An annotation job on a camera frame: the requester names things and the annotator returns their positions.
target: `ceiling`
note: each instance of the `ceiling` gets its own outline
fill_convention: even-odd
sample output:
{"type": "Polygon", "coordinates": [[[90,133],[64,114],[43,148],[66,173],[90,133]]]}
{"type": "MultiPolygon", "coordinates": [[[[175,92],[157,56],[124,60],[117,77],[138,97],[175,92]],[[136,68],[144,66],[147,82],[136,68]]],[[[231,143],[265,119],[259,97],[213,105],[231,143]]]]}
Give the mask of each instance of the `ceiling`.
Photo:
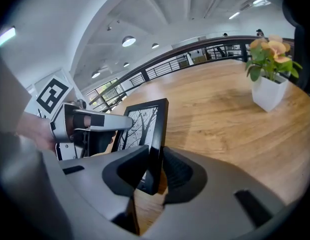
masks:
{"type": "Polygon", "coordinates": [[[204,35],[212,25],[228,24],[228,18],[246,1],[122,0],[89,38],[76,66],[74,81],[82,90],[100,79],[131,70],[133,63],[153,52],[152,43],[171,46],[204,35]],[[128,35],[135,37],[136,42],[122,47],[122,39],[128,35]],[[125,62],[131,64],[128,69],[123,68],[125,62]],[[100,69],[99,77],[92,79],[92,73],[100,69]]]}

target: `picture frame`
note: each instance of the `picture frame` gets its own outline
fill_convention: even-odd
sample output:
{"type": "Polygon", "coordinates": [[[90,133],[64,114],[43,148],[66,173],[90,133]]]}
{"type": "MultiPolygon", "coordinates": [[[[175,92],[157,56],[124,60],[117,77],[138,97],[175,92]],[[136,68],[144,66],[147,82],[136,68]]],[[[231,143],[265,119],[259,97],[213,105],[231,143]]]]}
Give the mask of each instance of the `picture frame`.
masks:
{"type": "Polygon", "coordinates": [[[158,192],[165,146],[168,99],[158,99],[128,106],[124,116],[134,120],[130,130],[119,130],[111,152],[134,146],[149,146],[149,165],[137,189],[154,195],[158,192]]]}

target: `black metal railing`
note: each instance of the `black metal railing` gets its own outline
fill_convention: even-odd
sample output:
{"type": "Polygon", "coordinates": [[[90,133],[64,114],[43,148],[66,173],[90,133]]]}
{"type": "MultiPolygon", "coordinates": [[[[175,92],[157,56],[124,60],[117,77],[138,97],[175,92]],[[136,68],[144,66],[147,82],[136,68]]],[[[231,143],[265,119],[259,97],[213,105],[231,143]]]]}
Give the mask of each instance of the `black metal railing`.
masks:
{"type": "MultiPolygon", "coordinates": [[[[217,37],[206,40],[201,40],[198,42],[194,42],[191,44],[187,44],[181,46],[179,48],[170,50],[150,61],[142,64],[141,66],[135,68],[134,70],[128,72],[118,81],[116,81],[109,88],[104,90],[98,96],[96,96],[89,104],[91,105],[93,102],[98,100],[104,94],[110,92],[117,85],[123,83],[124,81],[129,80],[133,85],[132,88],[125,90],[122,93],[117,94],[109,100],[106,100],[104,103],[113,100],[115,97],[120,97],[123,93],[126,93],[132,89],[137,88],[144,82],[148,82],[152,79],[164,76],[166,74],[170,74],[175,71],[179,71],[182,69],[186,69],[192,66],[210,63],[215,61],[222,60],[241,60],[243,62],[247,62],[251,57],[249,44],[257,39],[257,36],[228,36],[228,37],[217,37]],[[187,54],[190,55],[192,59],[193,65],[190,65],[187,54]]],[[[291,54],[293,54],[293,40],[286,39],[285,42],[289,43],[292,47],[291,54]]],[[[115,107],[122,100],[119,98],[108,105],[111,108],[115,107]]]]}

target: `window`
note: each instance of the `window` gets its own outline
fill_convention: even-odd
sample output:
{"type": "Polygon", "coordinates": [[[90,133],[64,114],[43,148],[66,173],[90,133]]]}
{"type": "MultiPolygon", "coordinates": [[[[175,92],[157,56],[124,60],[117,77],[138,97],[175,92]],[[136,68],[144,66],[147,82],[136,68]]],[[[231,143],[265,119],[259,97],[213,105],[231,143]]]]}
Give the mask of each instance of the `window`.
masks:
{"type": "MultiPolygon", "coordinates": [[[[101,94],[104,90],[109,88],[113,83],[115,83],[118,79],[113,79],[102,86],[94,89],[93,91],[87,94],[87,97],[90,101],[92,101],[97,95],[101,94]]],[[[91,104],[92,109],[99,112],[107,112],[109,113],[113,108],[116,107],[120,102],[122,102],[127,97],[124,89],[121,85],[116,86],[108,93],[102,95],[98,100],[91,104]]]]}

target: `round ceiling light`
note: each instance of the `round ceiling light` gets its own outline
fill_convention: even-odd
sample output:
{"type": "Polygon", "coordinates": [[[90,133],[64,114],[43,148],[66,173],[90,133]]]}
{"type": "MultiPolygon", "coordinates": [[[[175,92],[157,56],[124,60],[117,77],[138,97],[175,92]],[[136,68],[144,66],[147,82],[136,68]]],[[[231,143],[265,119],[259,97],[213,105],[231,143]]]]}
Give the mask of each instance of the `round ceiling light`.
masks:
{"type": "Polygon", "coordinates": [[[91,75],[91,78],[96,78],[97,76],[99,76],[100,73],[98,71],[93,72],[93,74],[91,75]]]}
{"type": "Polygon", "coordinates": [[[155,49],[155,48],[157,48],[157,47],[159,47],[159,44],[158,43],[153,43],[153,45],[151,46],[151,49],[155,49]]]}
{"type": "Polygon", "coordinates": [[[128,35],[123,39],[123,47],[131,46],[135,41],[136,39],[133,36],[128,35]]]}

